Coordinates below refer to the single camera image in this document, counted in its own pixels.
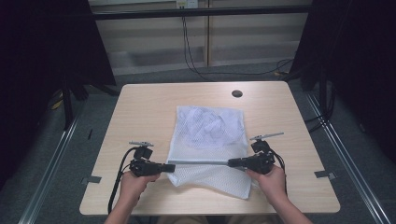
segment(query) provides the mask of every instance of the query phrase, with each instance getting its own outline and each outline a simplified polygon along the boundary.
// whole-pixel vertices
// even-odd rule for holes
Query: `mesh laundry bag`
[[[227,161],[247,156],[243,112],[220,107],[178,106],[177,124],[169,161]],[[169,179],[209,186],[246,199],[251,179],[242,171],[223,165],[177,165]]]

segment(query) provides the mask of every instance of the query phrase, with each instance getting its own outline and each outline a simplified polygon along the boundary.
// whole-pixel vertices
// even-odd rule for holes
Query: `person's right hand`
[[[256,173],[252,170],[247,170],[247,174],[259,182],[260,189],[270,204],[273,204],[275,200],[285,200],[288,198],[285,191],[286,176],[282,168],[273,165],[270,173],[266,175]]]

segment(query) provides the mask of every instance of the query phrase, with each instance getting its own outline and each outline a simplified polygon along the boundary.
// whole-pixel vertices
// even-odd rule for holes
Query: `black horizontal bar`
[[[311,6],[185,8],[185,9],[162,9],[162,10],[146,10],[146,11],[95,12],[92,14],[47,16],[46,18],[72,19],[72,20],[94,19],[96,21],[103,21],[103,20],[123,20],[123,19],[142,19],[142,18],[306,13],[309,12],[311,9],[312,9]]]

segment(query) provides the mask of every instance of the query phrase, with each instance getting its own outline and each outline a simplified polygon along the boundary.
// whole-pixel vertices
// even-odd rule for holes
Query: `table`
[[[232,96],[239,90],[242,97]],[[92,175],[80,205],[83,215],[106,215],[120,161],[131,140],[154,145],[151,161],[165,162],[176,124],[178,105],[238,108],[244,111],[247,138],[285,134],[267,139],[287,167],[290,200],[304,213],[335,213],[340,204],[304,125],[289,86],[281,81],[130,84],[122,88]],[[174,187],[166,174],[149,183],[132,215],[253,215],[276,211],[259,189],[241,200],[199,186]]]

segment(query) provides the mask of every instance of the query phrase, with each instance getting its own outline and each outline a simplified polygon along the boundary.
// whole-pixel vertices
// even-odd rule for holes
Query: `person's left arm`
[[[105,224],[127,223],[147,183],[155,181],[159,177],[160,175],[136,177],[131,171],[125,172],[121,179],[119,200],[108,215]]]

